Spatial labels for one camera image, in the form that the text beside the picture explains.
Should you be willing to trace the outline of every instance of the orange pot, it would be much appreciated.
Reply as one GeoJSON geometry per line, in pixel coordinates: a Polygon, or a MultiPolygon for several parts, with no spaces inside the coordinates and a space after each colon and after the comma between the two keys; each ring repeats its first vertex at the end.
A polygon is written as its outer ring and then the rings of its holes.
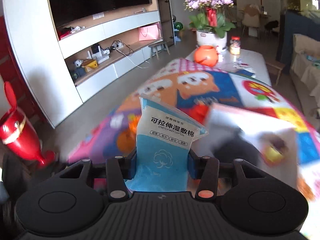
{"type": "Polygon", "coordinates": [[[196,63],[209,67],[214,67],[218,63],[218,58],[218,52],[215,47],[208,45],[200,46],[194,55],[196,63]]]}

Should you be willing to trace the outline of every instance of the cotton pad package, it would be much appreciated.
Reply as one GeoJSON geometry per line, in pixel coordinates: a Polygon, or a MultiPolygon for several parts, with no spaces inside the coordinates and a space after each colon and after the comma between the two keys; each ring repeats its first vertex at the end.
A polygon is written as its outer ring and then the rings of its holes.
{"type": "Polygon", "coordinates": [[[141,95],[137,126],[136,175],[126,181],[132,191],[186,191],[188,152],[208,132],[180,110],[141,95]]]}

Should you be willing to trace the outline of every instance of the pink paper bag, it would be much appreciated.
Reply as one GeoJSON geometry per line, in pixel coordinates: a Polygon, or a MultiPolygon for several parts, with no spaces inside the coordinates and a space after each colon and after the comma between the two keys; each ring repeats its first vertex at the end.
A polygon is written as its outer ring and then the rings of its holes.
{"type": "Polygon", "coordinates": [[[156,24],[139,27],[139,41],[157,40],[159,38],[159,29],[156,24]]]}

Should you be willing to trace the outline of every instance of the tile floor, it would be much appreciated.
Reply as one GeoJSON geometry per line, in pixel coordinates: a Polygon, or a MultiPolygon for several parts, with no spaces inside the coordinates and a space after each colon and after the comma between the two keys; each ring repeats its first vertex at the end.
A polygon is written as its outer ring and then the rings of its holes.
{"type": "MultiPolygon", "coordinates": [[[[241,35],[241,30],[238,28],[231,31],[228,34],[228,38],[230,38],[231,35],[241,35]]],[[[69,152],[76,147],[112,109],[121,104],[131,92],[171,60],[177,57],[186,57],[195,49],[195,46],[195,34],[186,32],[182,42],[170,47],[171,55],[168,55],[165,51],[161,52],[159,54],[159,60],[153,57],[148,60],[150,63],[144,62],[141,65],[141,67],[148,68],[134,68],[89,99],[55,129],[52,129],[49,124],[38,125],[36,130],[39,137],[43,140],[44,150],[54,150],[60,153],[61,160],[66,160],[69,152]]],[[[241,38],[241,48],[259,52],[266,60],[275,59],[277,46],[278,39],[272,35],[269,37],[262,35],[260,41],[256,38],[249,38],[246,35],[241,38]]],[[[289,76],[282,75],[275,89],[288,98],[299,109],[301,108],[289,76]]]]}

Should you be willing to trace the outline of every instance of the blue patch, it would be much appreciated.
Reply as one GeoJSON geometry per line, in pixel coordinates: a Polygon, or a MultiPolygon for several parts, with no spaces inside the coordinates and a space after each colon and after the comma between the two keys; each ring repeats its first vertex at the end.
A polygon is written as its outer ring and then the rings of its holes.
{"type": "Polygon", "coordinates": [[[320,159],[318,151],[309,133],[297,133],[299,164],[306,164],[320,159]]]}
{"type": "Polygon", "coordinates": [[[219,88],[219,92],[208,92],[200,95],[192,95],[188,99],[183,99],[180,92],[177,92],[177,108],[192,108],[198,100],[204,103],[218,102],[228,106],[243,107],[239,93],[233,84],[229,74],[222,72],[205,71],[214,77],[214,82],[219,88]]]}

